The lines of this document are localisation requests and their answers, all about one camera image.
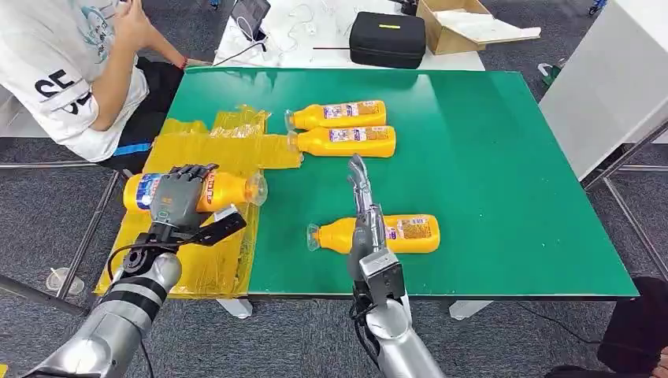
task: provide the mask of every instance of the gray carpet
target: gray carpet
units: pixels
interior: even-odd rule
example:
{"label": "gray carpet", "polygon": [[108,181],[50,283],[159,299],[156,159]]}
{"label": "gray carpet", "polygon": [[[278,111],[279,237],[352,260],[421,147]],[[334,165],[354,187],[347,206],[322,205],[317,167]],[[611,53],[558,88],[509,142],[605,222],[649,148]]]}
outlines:
{"label": "gray carpet", "polygon": [[[147,14],[184,53],[212,59],[229,3],[217,12],[208,0],[144,0]],[[539,41],[490,46],[481,53],[487,69],[519,70],[536,98],[542,95],[536,65],[567,57],[592,20],[588,1],[486,1],[499,18],[518,26],[541,26]],[[74,158],[46,139],[0,139],[0,161]],[[642,162],[668,164],[668,150],[653,147]],[[0,171],[0,272],[44,288],[49,267],[66,266],[84,233],[110,171]],[[665,251],[668,214],[665,176],[625,175],[615,179],[656,246]],[[590,196],[627,269],[656,276],[642,245],[606,189]],[[79,276],[87,291],[102,271],[124,213],[118,190],[109,204]],[[90,303],[92,295],[71,298]],[[357,344],[340,300],[256,301],[254,315],[241,321],[215,301],[172,300],[165,304],[147,340],[157,376],[359,377],[379,376]],[[598,339],[613,304],[530,302],[574,331]],[[551,367],[572,364],[603,369],[596,347],[578,343],[553,324],[512,302],[495,302],[467,321],[454,321],[442,301],[412,303],[415,328],[450,376],[540,377]],[[0,363],[17,376],[39,363],[76,329],[80,320],[0,294]],[[145,377],[135,356],[128,377]]]}

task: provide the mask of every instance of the metal frame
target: metal frame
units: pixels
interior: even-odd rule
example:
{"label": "metal frame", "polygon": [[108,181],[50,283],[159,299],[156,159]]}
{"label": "metal frame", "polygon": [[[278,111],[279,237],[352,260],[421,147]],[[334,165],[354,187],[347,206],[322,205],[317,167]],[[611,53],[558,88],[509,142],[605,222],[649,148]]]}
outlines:
{"label": "metal frame", "polygon": [[622,209],[622,212],[624,213],[624,216],[629,221],[629,223],[633,227],[633,230],[638,235],[638,238],[643,243],[643,246],[645,247],[645,250],[648,252],[649,258],[654,262],[654,264],[656,265],[656,268],[659,270],[659,272],[663,276],[664,280],[668,280],[668,266],[666,266],[666,263],[664,262],[664,260],[661,259],[661,255],[659,254],[659,252],[654,247],[654,244],[652,244],[651,240],[649,239],[649,236],[647,235],[647,233],[643,229],[640,222],[633,215],[633,212],[631,212],[631,209],[629,208],[629,206],[626,205],[626,202],[624,201],[624,198],[622,197],[622,194],[619,193],[619,191],[617,190],[617,187],[614,185],[614,183],[612,182],[612,179],[610,177],[613,174],[615,174],[616,172],[640,172],[640,173],[642,173],[642,172],[659,172],[659,173],[668,172],[668,166],[663,166],[663,165],[626,165],[625,164],[635,154],[637,154],[644,146],[648,145],[649,143],[654,142],[654,140],[657,139],[666,130],[668,130],[668,120],[666,120],[665,122],[663,122],[662,124],[660,124],[656,128],[652,129],[651,132],[649,132],[645,137],[643,137],[641,140],[639,140],[638,143],[634,144],[619,159],[614,161],[609,167],[604,169],[598,176],[596,176],[590,183],[588,183],[587,185],[584,186],[585,191],[590,191],[598,183],[604,183],[606,185],[606,187],[608,188],[608,190],[611,192],[612,196],[614,197],[614,200],[617,201],[617,204]]}
{"label": "metal frame", "polygon": [[[90,163],[89,161],[57,161],[51,163],[1,163],[0,169],[58,169],[58,168],[78,168],[78,167],[91,167],[96,166],[95,163]],[[79,244],[79,247],[76,249],[72,262],[69,265],[69,272],[65,277],[60,290],[57,294],[49,295],[42,291],[36,290],[28,285],[21,283],[19,281],[13,280],[7,276],[0,275],[0,289],[4,289],[15,295],[19,295],[26,299],[30,299],[33,302],[37,302],[47,306],[53,306],[56,309],[65,311],[66,313],[71,313],[76,316],[85,316],[88,313],[88,308],[83,308],[81,306],[73,305],[65,300],[67,294],[69,293],[69,288],[72,286],[76,271],[81,265],[81,261],[84,259],[86,250],[93,239],[93,235],[98,228],[102,214],[111,199],[113,194],[113,189],[116,187],[118,179],[123,177],[124,179],[127,176],[124,173],[114,171],[113,175],[109,178],[109,182],[106,185],[102,197],[100,198],[91,220],[88,222],[88,227],[86,232],[83,234],[83,238]]]}

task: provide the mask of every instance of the bracelet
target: bracelet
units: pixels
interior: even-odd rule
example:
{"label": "bracelet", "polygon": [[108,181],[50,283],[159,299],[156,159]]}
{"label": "bracelet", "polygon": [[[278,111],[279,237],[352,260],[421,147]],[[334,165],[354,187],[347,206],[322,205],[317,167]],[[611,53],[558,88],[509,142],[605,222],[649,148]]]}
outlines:
{"label": "bracelet", "polygon": [[184,57],[184,62],[181,63],[181,66],[179,66],[179,69],[180,69],[181,71],[183,71],[183,70],[186,69],[186,66],[187,66],[187,57]]}

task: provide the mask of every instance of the blue stripe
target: blue stripe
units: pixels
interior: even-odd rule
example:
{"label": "blue stripe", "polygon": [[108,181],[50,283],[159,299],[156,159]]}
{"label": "blue stripe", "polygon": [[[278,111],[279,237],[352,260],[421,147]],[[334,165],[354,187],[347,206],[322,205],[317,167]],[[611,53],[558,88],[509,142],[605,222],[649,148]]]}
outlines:
{"label": "blue stripe", "polygon": [[150,143],[131,144],[129,146],[118,147],[113,152],[113,156],[129,155],[135,152],[144,152],[150,150]]}

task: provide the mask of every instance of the white t-shirt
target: white t-shirt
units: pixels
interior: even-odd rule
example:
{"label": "white t-shirt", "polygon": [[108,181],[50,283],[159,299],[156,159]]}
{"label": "white t-shirt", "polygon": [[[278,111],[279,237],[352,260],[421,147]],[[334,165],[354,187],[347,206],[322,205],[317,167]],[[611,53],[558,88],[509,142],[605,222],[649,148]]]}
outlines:
{"label": "white t-shirt", "polygon": [[56,143],[88,161],[112,156],[125,123],[148,95],[146,78],[135,67],[111,128],[89,128],[98,116],[91,84],[109,57],[117,5],[118,0],[0,0],[0,85]]}

